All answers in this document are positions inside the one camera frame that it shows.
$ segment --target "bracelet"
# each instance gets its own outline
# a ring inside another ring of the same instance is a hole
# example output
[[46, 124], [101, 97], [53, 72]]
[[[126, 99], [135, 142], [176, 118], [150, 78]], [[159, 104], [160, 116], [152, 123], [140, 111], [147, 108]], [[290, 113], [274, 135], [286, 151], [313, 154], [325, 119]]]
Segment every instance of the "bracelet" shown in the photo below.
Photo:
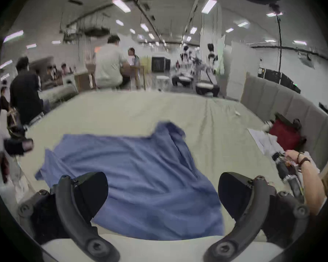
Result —
[[303, 153], [302, 153], [302, 152], [299, 152], [299, 154], [298, 154], [298, 158], [296, 159], [296, 160], [298, 161], [298, 163], [299, 163], [299, 156], [300, 156], [301, 154], [303, 154]]
[[301, 168], [302, 164], [303, 164], [305, 161], [308, 161], [308, 162], [311, 163], [311, 160], [310, 160], [310, 159], [308, 159], [307, 157], [304, 157], [304, 158], [302, 159], [302, 161], [299, 163], [299, 167], [300, 167], [300, 168]]

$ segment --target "hair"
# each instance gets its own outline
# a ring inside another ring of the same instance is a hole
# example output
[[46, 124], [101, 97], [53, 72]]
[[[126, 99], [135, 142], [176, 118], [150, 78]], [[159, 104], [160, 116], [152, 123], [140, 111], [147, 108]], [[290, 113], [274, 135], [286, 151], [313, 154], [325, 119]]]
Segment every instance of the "hair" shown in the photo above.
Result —
[[17, 62], [17, 65], [16, 65], [16, 69], [17, 71], [21, 71], [23, 69], [26, 69], [28, 67], [28, 64], [29, 64], [29, 59], [28, 57], [24, 56], [24, 57], [21, 57], [18, 62]]
[[3, 86], [2, 88], [0, 88], [0, 94], [3, 93], [6, 89], [7, 89], [6, 86]]
[[118, 35], [110, 35], [107, 41], [107, 44], [115, 44], [116, 42], [119, 42], [120, 38]]

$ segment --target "stool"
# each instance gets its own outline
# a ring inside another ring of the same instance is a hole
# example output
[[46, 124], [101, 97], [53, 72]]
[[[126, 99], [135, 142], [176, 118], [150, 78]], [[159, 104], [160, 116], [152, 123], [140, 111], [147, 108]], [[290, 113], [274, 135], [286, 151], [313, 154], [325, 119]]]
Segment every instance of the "stool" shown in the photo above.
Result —
[[168, 76], [156, 76], [156, 89], [163, 91], [164, 87], [168, 87], [170, 78]]

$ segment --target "wrist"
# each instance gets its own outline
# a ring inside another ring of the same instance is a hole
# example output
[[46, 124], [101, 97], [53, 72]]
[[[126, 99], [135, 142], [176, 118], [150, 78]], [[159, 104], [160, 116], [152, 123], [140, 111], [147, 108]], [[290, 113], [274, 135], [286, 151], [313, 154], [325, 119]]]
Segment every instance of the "wrist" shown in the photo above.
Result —
[[297, 159], [297, 162], [300, 163], [303, 159], [305, 158], [305, 155], [303, 153], [299, 153], [298, 154], [298, 159]]

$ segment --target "red bag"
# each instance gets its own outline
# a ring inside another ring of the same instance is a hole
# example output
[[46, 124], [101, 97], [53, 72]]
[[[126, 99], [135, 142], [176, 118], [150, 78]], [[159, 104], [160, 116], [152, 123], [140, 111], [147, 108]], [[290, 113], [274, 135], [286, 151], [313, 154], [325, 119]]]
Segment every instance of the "red bag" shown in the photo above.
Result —
[[294, 120], [293, 123], [288, 121], [284, 116], [276, 114], [276, 121], [273, 124], [269, 134], [277, 136], [277, 143], [283, 150], [293, 150], [303, 144], [300, 135], [301, 124], [299, 120]]

